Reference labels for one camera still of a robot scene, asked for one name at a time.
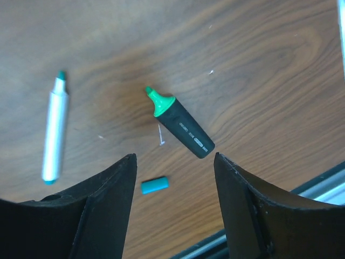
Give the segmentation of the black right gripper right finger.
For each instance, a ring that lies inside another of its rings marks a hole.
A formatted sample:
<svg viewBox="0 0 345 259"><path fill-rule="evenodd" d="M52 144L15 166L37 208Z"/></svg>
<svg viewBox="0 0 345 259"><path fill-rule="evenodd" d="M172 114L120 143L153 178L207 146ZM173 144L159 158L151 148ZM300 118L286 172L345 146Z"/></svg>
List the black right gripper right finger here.
<svg viewBox="0 0 345 259"><path fill-rule="evenodd" d="M231 258L344 258L344 207L281 189L217 153L215 180Z"/></svg>

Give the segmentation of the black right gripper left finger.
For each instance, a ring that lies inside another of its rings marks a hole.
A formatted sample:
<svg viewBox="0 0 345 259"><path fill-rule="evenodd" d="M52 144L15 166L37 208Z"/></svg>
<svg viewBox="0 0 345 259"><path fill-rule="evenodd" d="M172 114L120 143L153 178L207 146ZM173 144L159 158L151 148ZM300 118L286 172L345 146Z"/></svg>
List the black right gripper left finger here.
<svg viewBox="0 0 345 259"><path fill-rule="evenodd" d="M121 258L137 175L128 154L40 201L1 201L1 258Z"/></svg>

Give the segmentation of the black green highlighter pen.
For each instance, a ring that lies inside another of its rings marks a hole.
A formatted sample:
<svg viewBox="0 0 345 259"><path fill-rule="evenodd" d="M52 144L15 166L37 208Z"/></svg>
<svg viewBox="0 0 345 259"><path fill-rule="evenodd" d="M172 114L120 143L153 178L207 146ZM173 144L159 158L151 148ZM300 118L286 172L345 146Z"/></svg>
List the black green highlighter pen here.
<svg viewBox="0 0 345 259"><path fill-rule="evenodd" d="M174 96L162 96L147 86L146 94L154 104L154 117L196 157L210 154L215 143Z"/></svg>

